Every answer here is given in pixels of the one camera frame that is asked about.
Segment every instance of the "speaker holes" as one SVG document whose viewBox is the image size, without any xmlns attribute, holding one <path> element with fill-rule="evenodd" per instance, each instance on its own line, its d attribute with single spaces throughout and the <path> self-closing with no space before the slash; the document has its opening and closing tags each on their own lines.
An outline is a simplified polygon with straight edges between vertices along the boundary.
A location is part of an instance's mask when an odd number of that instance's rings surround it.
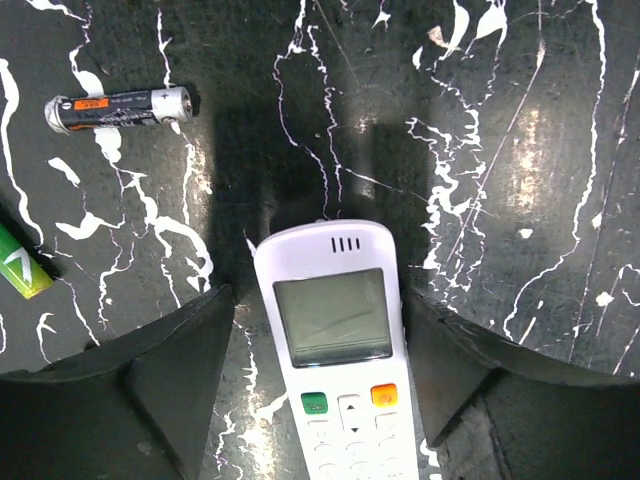
<svg viewBox="0 0 640 480">
<path fill-rule="evenodd" d="M 331 249 L 333 250 L 333 253 L 345 253 L 360 250 L 360 239 L 350 237 L 331 237 Z"/>
</svg>

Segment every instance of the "battery label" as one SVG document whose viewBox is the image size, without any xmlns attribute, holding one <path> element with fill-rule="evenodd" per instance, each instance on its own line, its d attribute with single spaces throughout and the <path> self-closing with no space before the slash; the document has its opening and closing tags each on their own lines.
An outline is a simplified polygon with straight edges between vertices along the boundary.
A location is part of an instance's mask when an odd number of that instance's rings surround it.
<svg viewBox="0 0 640 480">
<path fill-rule="evenodd" d="M 159 123 L 153 113 L 150 91 L 66 99 L 57 109 L 60 122 L 69 131 Z"/>
<path fill-rule="evenodd" d="M 93 110 L 96 108 L 107 108 L 108 106 L 108 98 L 86 98 L 73 102 L 74 110 Z"/>
</svg>

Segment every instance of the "green battery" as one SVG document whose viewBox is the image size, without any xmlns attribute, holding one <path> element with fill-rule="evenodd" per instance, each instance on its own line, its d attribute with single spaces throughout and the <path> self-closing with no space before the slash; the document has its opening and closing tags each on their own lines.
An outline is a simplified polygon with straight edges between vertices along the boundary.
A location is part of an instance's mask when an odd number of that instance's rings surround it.
<svg viewBox="0 0 640 480">
<path fill-rule="evenodd" d="M 51 277 L 2 225 L 0 225 L 0 273 L 27 300 L 53 284 Z"/>
</svg>

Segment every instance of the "white remote control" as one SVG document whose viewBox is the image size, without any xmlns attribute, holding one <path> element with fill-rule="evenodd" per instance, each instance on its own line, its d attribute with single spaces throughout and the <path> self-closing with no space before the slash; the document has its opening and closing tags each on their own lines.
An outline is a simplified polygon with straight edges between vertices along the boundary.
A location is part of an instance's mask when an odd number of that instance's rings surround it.
<svg viewBox="0 0 640 480">
<path fill-rule="evenodd" d="M 393 236 L 332 220 L 254 257 L 311 480 L 418 480 Z"/>
</svg>

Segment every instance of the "orange button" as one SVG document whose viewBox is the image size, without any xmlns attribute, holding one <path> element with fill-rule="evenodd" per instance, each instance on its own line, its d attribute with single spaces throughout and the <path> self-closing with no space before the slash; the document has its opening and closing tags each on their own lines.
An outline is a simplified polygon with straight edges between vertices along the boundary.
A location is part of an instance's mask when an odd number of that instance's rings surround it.
<svg viewBox="0 0 640 480">
<path fill-rule="evenodd" d="M 371 389 L 371 401 L 376 407 L 392 407 L 398 404 L 398 390 L 395 384 L 378 385 Z"/>
</svg>

